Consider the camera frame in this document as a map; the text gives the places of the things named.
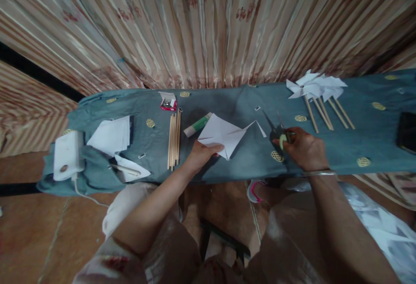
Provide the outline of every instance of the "wrist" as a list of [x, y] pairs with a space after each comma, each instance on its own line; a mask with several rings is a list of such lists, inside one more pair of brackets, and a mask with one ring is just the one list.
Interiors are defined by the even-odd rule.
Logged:
[[188, 181], [191, 181], [192, 178], [198, 173], [199, 169], [196, 169], [192, 164], [189, 163], [189, 161], [185, 161], [183, 165], [179, 168], [181, 173], [184, 174], [184, 176], [188, 179]]
[[322, 164], [313, 164], [307, 166], [301, 166], [303, 171], [311, 172], [311, 171], [323, 171], [330, 169], [328, 162]]

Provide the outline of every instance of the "curtain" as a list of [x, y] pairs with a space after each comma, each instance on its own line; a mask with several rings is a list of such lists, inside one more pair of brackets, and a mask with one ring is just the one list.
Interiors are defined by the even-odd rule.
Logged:
[[415, 29], [416, 6], [416, 0], [0, 3], [0, 41], [85, 95], [236, 87], [294, 80], [310, 68], [361, 75]]
[[76, 103], [0, 61], [0, 158], [46, 151]]

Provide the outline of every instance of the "ironing board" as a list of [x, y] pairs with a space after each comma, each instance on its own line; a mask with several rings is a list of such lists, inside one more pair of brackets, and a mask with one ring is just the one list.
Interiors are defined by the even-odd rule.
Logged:
[[[416, 70], [403, 70], [385, 74], [346, 79], [348, 85], [338, 99], [356, 129], [345, 129], [332, 108], [326, 107], [334, 126], [330, 131], [316, 108], [312, 111], [319, 128], [316, 134], [303, 99], [290, 99], [292, 94], [284, 83], [244, 85], [228, 89], [165, 90], [176, 95], [182, 112], [182, 130], [192, 125], [208, 112], [241, 128], [257, 120], [267, 134], [263, 138], [257, 125], [252, 125], [238, 144], [229, 161], [212, 159], [192, 180], [193, 183], [221, 183], [244, 181], [252, 178], [297, 176], [301, 170], [285, 153], [274, 146], [271, 139], [279, 126], [277, 111], [286, 127], [300, 126], [307, 132], [322, 138], [332, 169], [339, 174], [363, 174], [374, 172], [414, 171], [416, 157], [395, 144], [398, 119], [401, 112], [416, 110]], [[182, 97], [182, 92], [189, 92]], [[151, 172], [140, 181], [163, 182], [171, 171], [167, 170], [169, 121], [172, 112], [160, 109], [158, 90], [112, 90], [86, 97], [78, 109], [69, 113], [70, 129], [84, 132], [87, 141], [102, 120], [133, 116], [132, 142], [122, 155]], [[384, 110], [375, 106], [382, 105]], [[308, 120], [298, 122], [305, 116]], [[155, 127], [146, 121], [152, 119]], [[189, 155], [199, 132], [191, 138], [181, 133], [180, 165]], [[285, 160], [277, 162], [272, 152], [279, 152]], [[45, 157], [43, 177], [37, 184], [42, 192], [55, 195], [75, 195], [71, 180], [55, 182], [52, 178], [54, 147]], [[108, 160], [97, 150], [85, 146], [81, 155], [86, 158], [86, 169], [78, 180], [78, 189], [84, 194], [121, 190], [121, 183]], [[360, 158], [369, 165], [360, 167]]]

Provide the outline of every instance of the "stack of paper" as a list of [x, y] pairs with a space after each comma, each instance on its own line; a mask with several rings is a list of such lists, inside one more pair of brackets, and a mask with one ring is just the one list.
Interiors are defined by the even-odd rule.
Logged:
[[114, 157], [130, 145], [130, 116], [100, 123], [87, 145]]

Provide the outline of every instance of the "folded paper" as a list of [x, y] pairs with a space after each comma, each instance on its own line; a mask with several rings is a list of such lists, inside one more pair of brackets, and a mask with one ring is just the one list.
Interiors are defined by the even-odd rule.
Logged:
[[[198, 141], [207, 147], [212, 147], [217, 144], [222, 144], [224, 149], [218, 152], [226, 160], [229, 160], [233, 154], [234, 149], [237, 147], [241, 138], [243, 138], [246, 130], [254, 123], [252, 122], [246, 128], [241, 129], [221, 118], [212, 114], [201, 134]], [[260, 124], [257, 122], [263, 137], [266, 137]]]

